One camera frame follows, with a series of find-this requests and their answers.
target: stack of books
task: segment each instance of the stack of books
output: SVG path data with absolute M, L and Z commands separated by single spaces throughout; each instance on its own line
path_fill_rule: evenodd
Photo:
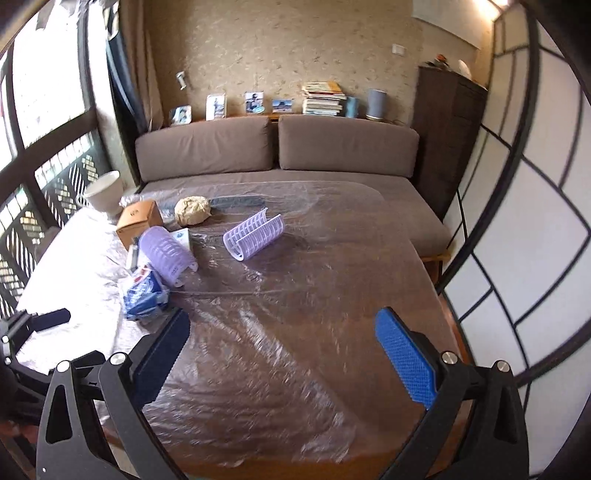
M 333 115 L 341 113 L 341 103 L 347 96 L 336 82 L 308 82 L 302 87 L 304 92 L 303 113 L 305 115 Z

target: backrest cushion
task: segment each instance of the backrest cushion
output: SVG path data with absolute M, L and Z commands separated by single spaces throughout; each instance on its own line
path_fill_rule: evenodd
M 418 133 L 370 120 L 284 115 L 279 164 L 284 170 L 351 171 L 410 178 Z
M 269 119 L 248 116 L 163 128 L 135 142 L 143 181 L 272 168 Z

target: purple plastic basket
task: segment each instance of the purple plastic basket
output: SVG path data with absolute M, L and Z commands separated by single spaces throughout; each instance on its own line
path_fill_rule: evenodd
M 139 239 L 139 248 L 168 285 L 180 287 L 181 273 L 188 268 L 197 271 L 195 257 L 171 237 L 164 227 L 148 228 Z
M 224 233 L 223 243 L 236 260 L 247 260 L 277 239 L 284 228 L 281 215 L 267 220 L 265 208 Z

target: gray speaker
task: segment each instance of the gray speaker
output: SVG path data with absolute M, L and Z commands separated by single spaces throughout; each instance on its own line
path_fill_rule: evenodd
M 368 111 L 365 115 L 370 120 L 381 121 L 386 114 L 388 94 L 382 90 L 370 89 L 368 93 Z

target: photograph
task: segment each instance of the photograph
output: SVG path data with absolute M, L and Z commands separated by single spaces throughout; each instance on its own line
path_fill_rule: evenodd
M 265 111 L 262 92 L 246 92 L 244 99 L 246 100 L 246 113 L 263 113 Z
M 291 113 L 291 104 L 293 100 L 273 100 L 273 113 Z
M 170 126 L 187 125 L 191 123 L 191 106 L 184 105 L 170 111 Z
M 226 116 L 226 95 L 208 95 L 205 105 L 205 120 L 215 120 Z

